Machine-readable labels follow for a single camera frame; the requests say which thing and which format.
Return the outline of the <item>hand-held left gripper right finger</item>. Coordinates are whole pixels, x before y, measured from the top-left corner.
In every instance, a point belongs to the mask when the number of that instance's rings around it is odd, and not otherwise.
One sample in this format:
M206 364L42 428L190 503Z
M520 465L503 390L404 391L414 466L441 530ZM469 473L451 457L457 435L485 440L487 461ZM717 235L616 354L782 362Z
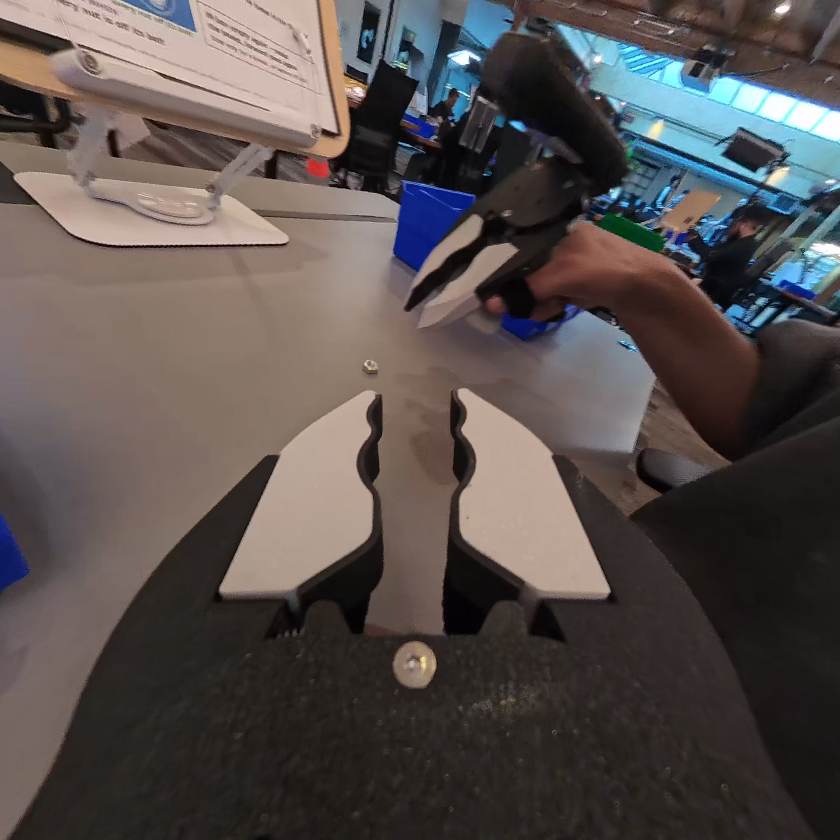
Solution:
M607 602L612 589L549 447L471 390L450 402L457 487L448 586L488 613L516 601Z

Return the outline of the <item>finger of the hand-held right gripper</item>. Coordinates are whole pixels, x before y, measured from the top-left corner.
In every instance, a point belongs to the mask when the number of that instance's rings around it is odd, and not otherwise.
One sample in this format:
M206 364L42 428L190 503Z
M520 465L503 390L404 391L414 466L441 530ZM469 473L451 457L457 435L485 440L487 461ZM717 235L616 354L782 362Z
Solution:
M489 245L472 257L466 251L461 248L445 257L443 246L439 245L424 261L415 277L415 291L420 292L423 305L416 323L418 329L451 323L477 310L478 287L519 253L515 245ZM444 270L443 283L431 292L423 292L422 282L434 280L433 274L452 261L455 267Z
M403 305L422 316L468 316L498 298L522 312L520 249L512 211L470 212L436 245L416 273Z

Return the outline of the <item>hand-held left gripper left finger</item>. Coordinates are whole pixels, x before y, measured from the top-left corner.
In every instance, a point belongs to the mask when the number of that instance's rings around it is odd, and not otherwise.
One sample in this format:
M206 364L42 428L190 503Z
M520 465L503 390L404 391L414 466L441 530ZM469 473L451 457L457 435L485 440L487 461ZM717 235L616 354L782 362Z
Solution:
M366 618L384 570L380 472L382 396L363 391L279 453L218 596L282 601L296 618L335 602Z

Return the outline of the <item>blue plastic bin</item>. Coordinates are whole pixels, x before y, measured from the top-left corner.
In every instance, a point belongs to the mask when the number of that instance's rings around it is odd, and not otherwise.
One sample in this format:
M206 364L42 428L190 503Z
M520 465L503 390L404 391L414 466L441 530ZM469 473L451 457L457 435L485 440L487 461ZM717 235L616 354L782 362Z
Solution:
M1 592L29 574L29 564L4 516L1 516Z
M418 271L459 216L476 201L476 196L408 180L403 181L402 187L393 255ZM537 322L506 314L500 327L522 341L529 341L559 331L563 324L577 319L580 313L579 308L567 306L560 320L555 322Z

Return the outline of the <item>person's right forearm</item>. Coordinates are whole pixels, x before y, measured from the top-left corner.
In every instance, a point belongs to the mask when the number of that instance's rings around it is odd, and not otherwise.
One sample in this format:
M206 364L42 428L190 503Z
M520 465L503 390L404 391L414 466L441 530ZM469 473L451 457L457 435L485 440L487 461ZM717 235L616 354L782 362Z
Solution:
M619 320L697 434L734 460L759 381L758 350L667 258L639 252L623 268Z

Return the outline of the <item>grey desk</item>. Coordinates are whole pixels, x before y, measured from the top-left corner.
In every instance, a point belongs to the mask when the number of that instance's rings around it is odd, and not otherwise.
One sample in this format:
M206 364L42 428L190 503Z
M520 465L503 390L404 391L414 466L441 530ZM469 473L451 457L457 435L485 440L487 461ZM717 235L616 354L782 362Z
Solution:
M2 838L159 562L336 406L383 397L385 570L368 621L396 634L442 631L452 390L554 453L621 466L636 444L654 376L601 320L530 343L478 318L420 330L389 202L279 182L240 201L289 243L107 248L2 204L2 513L29 564L2 594Z

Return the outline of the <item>person's right hand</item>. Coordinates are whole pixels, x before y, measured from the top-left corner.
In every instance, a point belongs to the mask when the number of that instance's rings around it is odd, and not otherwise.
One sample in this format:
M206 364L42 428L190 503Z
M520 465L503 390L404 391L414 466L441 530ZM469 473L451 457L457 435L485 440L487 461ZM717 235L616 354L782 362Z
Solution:
M630 333L687 312L697 292L666 257L586 222L575 224L525 283L535 320L549 321L570 303L608 310Z

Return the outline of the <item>green crate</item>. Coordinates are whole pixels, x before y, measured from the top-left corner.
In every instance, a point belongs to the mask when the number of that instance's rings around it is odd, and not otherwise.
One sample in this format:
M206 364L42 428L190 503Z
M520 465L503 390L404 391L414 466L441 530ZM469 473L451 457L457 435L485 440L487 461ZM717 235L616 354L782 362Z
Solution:
M665 249L665 237L662 234L627 217L607 213L595 225L614 236L625 239L653 253L661 254Z

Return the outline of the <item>black office chair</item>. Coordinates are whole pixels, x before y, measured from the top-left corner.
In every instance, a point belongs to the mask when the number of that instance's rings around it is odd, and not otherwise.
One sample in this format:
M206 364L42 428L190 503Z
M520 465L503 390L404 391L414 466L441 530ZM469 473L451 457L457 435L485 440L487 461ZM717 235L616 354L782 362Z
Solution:
M361 178L363 192L386 192L402 122L417 86L417 80L381 59L364 99L353 111L342 168L346 175Z

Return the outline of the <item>person's dark clothing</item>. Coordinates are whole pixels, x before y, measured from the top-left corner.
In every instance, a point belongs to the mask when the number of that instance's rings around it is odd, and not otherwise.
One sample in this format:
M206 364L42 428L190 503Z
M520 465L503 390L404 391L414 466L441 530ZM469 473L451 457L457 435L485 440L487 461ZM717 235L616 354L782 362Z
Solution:
M741 680L784 786L839 835L838 329L763 329L730 465L641 507Z

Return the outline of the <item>printed instruction sheet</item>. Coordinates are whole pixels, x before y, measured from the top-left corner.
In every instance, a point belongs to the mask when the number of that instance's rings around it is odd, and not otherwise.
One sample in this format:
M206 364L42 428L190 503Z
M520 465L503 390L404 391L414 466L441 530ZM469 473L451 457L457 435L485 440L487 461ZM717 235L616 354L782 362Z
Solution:
M266 110L340 131L319 2L2 1L21 25Z

